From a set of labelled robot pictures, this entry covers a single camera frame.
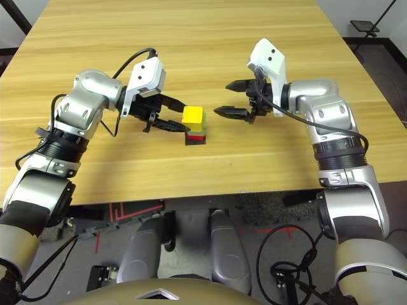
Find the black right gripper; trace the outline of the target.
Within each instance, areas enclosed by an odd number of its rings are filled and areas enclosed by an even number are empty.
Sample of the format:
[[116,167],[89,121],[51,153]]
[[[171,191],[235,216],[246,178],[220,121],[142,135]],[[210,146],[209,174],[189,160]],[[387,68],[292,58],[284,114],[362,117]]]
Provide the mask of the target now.
[[221,106],[214,109],[214,112],[227,119],[245,120],[253,124],[258,116],[266,116],[273,110],[272,106],[261,97],[256,91],[255,86],[263,94],[268,101],[272,100],[272,87],[267,80],[258,79],[239,79],[227,84],[225,88],[233,92],[245,92],[249,98],[249,105],[251,110],[247,111],[244,108],[236,108],[234,106]]

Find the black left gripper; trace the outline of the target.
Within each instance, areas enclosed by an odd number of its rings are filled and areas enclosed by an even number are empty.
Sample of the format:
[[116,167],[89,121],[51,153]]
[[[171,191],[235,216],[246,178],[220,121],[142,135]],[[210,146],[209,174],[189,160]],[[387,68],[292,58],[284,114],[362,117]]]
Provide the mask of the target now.
[[189,132],[190,129],[176,121],[159,119],[162,105],[171,111],[184,111],[186,105],[176,98],[163,94],[142,97],[137,94],[130,106],[129,115],[144,121],[146,126],[143,132],[149,132],[151,127],[155,127],[168,132]]

